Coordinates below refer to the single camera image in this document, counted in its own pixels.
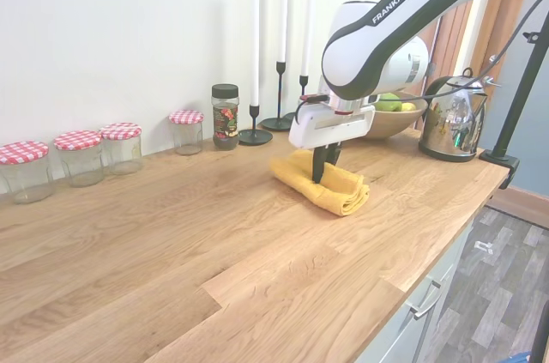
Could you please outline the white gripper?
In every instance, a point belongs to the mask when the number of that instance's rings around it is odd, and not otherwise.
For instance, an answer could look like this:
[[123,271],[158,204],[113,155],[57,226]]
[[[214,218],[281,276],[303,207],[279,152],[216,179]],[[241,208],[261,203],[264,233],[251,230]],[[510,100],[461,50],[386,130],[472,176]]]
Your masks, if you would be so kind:
[[295,148],[314,149],[311,179],[315,184],[321,182],[326,162],[337,164],[341,142],[365,136],[369,132],[375,111],[374,106],[368,105],[357,112],[341,115],[319,103],[305,104],[296,112],[289,131],[289,142]]

